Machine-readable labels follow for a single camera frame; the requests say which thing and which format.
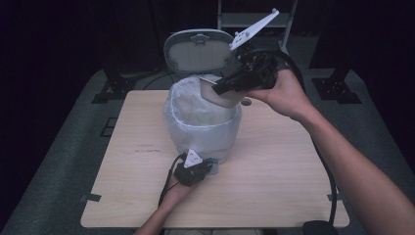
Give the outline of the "person's right hand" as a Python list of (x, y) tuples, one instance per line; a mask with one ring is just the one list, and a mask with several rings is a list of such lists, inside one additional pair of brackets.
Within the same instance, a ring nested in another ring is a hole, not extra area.
[(252, 89), (248, 96), (265, 103), (276, 113), (298, 122), (315, 118), (317, 110), (306, 97), (294, 73), (291, 70), (279, 70), (275, 77), (273, 88)]

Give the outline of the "black stand base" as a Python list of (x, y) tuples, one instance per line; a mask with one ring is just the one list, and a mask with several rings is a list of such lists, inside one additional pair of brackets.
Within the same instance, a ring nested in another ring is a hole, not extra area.
[(346, 84), (348, 68), (334, 69), (329, 77), (316, 77), (311, 81), (314, 84), (321, 100), (337, 101), (339, 104), (360, 104), (357, 94), (352, 92)]
[(127, 93), (134, 89), (140, 79), (156, 74), (157, 70), (119, 70), (117, 68), (105, 68), (107, 78), (101, 92), (96, 94), (92, 104), (105, 104), (110, 100), (123, 100)]

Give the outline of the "person's left hand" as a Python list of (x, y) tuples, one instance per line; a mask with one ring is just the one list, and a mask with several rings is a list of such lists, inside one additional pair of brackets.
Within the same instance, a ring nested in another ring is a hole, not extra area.
[(184, 199), (186, 199), (190, 195), (190, 193), (193, 192), (196, 188), (196, 185), (186, 186), (181, 184), (175, 178), (172, 178), (162, 198), (161, 207), (164, 209), (173, 210)]

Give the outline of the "grey pedal trash can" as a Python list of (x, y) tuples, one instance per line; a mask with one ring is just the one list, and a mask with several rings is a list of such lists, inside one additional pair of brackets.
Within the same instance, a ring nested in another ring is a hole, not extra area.
[[(233, 54), (230, 43), (233, 37), (218, 29), (188, 29), (170, 35), (163, 51), (167, 66), (187, 76), (195, 75), (216, 82), (220, 71), (231, 65)], [(211, 175), (218, 172), (216, 159), (204, 159), (212, 163)]]

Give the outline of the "pale pink bowl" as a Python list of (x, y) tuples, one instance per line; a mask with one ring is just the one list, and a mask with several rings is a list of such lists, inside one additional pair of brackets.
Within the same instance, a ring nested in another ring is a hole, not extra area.
[(235, 107), (245, 96), (246, 92), (228, 91), (222, 95), (217, 95), (212, 89), (213, 84), (205, 82), (200, 79), (201, 84), (201, 97), (208, 102), (211, 102), (217, 106), (231, 109)]

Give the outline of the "black round object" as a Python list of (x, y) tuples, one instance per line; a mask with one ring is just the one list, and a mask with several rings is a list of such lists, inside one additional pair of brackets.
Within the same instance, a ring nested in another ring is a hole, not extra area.
[(339, 235), (337, 229), (328, 221), (312, 220), (302, 226), (303, 235)]

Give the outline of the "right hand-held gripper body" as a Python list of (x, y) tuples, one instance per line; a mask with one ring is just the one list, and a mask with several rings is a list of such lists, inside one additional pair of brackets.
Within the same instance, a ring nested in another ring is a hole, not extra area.
[(254, 48), (251, 40), (257, 35), (253, 34), (251, 39), (244, 38), (252, 33), (243, 31), (236, 32), (230, 50), (235, 52), (236, 59), (242, 64), (238, 71), (230, 76), (243, 75), (246, 80), (244, 90), (255, 87), (270, 88), (274, 85), (273, 73), (277, 70), (278, 62), (276, 52), (268, 49)]

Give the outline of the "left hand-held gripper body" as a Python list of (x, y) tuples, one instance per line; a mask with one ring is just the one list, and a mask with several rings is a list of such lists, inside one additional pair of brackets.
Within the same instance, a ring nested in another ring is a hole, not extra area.
[(202, 159), (193, 149), (180, 156), (183, 160), (173, 173), (179, 183), (192, 186), (205, 179), (212, 169), (212, 163)]

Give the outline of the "black floor socket frame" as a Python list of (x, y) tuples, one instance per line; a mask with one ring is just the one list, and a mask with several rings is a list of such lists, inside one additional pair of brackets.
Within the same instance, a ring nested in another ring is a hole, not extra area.
[(109, 117), (105, 126), (103, 127), (100, 136), (101, 137), (111, 137), (116, 126), (117, 118), (116, 117)]

